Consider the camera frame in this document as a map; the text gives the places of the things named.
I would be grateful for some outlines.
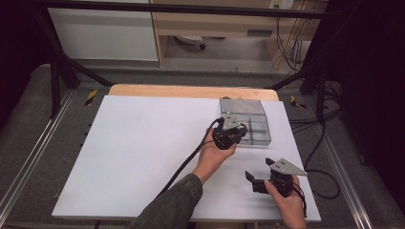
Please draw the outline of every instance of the wooden desk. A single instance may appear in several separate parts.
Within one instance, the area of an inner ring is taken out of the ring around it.
[[[201,141],[206,125],[218,117],[222,96],[261,98],[272,141],[269,147],[238,147],[205,183],[192,220],[280,220],[271,197],[253,193],[245,180],[245,170],[257,178],[268,176],[266,157],[283,157],[302,168],[277,94],[261,89],[155,85],[116,85],[104,97],[53,216],[116,220],[138,216]],[[179,178],[190,173],[197,161],[196,156]],[[308,179],[300,177],[300,183],[307,194],[308,220],[319,221]]]
[[[152,4],[177,4],[197,6],[239,7],[267,9],[270,0],[149,0]],[[292,10],[323,10],[326,1],[295,0]],[[191,13],[154,12],[155,38],[158,47],[160,64],[163,65],[167,36],[191,35],[212,37],[263,37],[275,69],[284,61],[277,45],[277,23],[275,18],[235,15],[209,15]],[[285,47],[299,35],[299,40],[310,41],[314,36],[320,20],[312,20],[302,30],[306,19],[280,18],[280,39]],[[270,36],[248,36],[248,31],[272,31]]]

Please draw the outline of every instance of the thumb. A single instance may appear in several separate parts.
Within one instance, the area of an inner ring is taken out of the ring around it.
[[[278,192],[277,188],[268,180],[265,180],[265,186],[268,193],[274,198],[275,201],[279,201],[279,199],[283,198],[281,194]]]

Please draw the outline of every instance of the gray carpet floor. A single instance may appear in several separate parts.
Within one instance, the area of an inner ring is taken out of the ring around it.
[[[210,54],[205,53],[205,62],[218,61]],[[183,60],[183,56],[172,56]],[[105,78],[119,83],[133,84],[168,84],[168,85],[198,85],[198,86],[227,86],[227,87],[251,87],[262,88],[279,80],[280,74],[270,77],[268,73],[231,73],[228,71],[210,71],[210,73],[196,72],[189,69],[185,71],[173,71],[169,67],[160,70],[95,70]],[[92,83],[88,78],[81,76],[85,83]],[[300,82],[294,82],[290,89],[295,89]],[[13,179],[18,174],[25,159],[30,153],[36,140],[41,135],[51,113],[51,81],[49,70],[40,68],[32,74],[32,80],[25,91],[20,103],[14,109],[11,117],[0,133],[0,197],[10,187]],[[82,88],[75,91],[73,101],[65,113],[60,125],[56,129],[43,156],[33,171],[25,189],[15,203],[7,219],[7,223],[35,223],[57,225],[92,225],[93,221],[76,221],[55,219],[51,212],[57,201],[55,195],[63,189],[63,186],[71,172],[77,155],[90,130],[96,116],[99,104],[108,88],[97,91],[91,106],[84,106],[90,89]],[[288,118],[312,117],[309,109],[301,109],[290,106],[291,92],[284,90],[279,93],[280,99],[285,102]],[[303,96],[294,93],[297,102],[305,103]],[[307,99],[314,100],[314,96],[308,95]],[[337,104],[326,101],[327,111],[337,109]],[[375,228],[405,228],[405,218],[399,211],[394,200],[383,185],[373,167],[364,166],[359,161],[359,154],[352,142],[351,135],[345,121],[335,118],[327,123],[327,132],[339,153],[346,170],[348,171],[353,185],[359,194],[370,220]],[[315,146],[320,135],[315,127],[306,129],[294,135],[302,160],[305,161],[310,151]],[[333,175],[329,160],[325,154],[323,145],[319,147],[310,164],[310,169],[320,169]],[[331,195],[335,191],[334,184],[327,178],[316,174],[309,174],[311,187],[324,194]],[[322,221],[311,223],[313,228],[356,228],[352,212],[344,198],[340,195],[337,199],[329,200],[317,198]],[[102,225],[115,225],[123,227],[127,222],[103,221]],[[261,223],[260,228],[273,228],[274,223]]]

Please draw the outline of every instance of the sleeve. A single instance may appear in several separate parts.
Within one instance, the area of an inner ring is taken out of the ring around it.
[[[128,228],[186,228],[203,195],[202,187],[197,176],[188,174],[160,197],[155,198]]]

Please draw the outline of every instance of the black metal frame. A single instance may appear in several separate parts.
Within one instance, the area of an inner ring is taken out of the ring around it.
[[[43,10],[47,8],[57,9],[77,9],[77,10],[118,10],[118,11],[149,11],[149,12],[173,12],[173,13],[196,13],[196,14],[219,14],[219,15],[241,15],[241,16],[261,16],[261,17],[284,17],[284,18],[308,18],[308,19],[328,19],[336,20],[342,16],[340,11],[299,11],[299,10],[272,10],[272,9],[246,9],[231,7],[209,7],[209,6],[189,6],[189,5],[167,5],[167,4],[141,4],[141,3],[117,3],[117,2],[89,2],[89,1],[71,1],[71,0],[27,0],[32,15],[41,31],[46,35],[52,48],[50,56],[54,60],[52,65],[53,78],[53,111],[51,117],[54,117],[60,107],[60,90],[58,77],[61,76],[68,88],[77,88],[79,80],[75,70],[86,74],[95,81],[104,86],[112,86],[114,83],[105,80],[101,76],[86,69],[76,63],[66,53],[57,38],[57,34],[44,19]],[[291,80],[301,77],[307,71],[298,73],[298,76]],[[270,89],[278,90],[287,85],[290,80],[276,84]]]

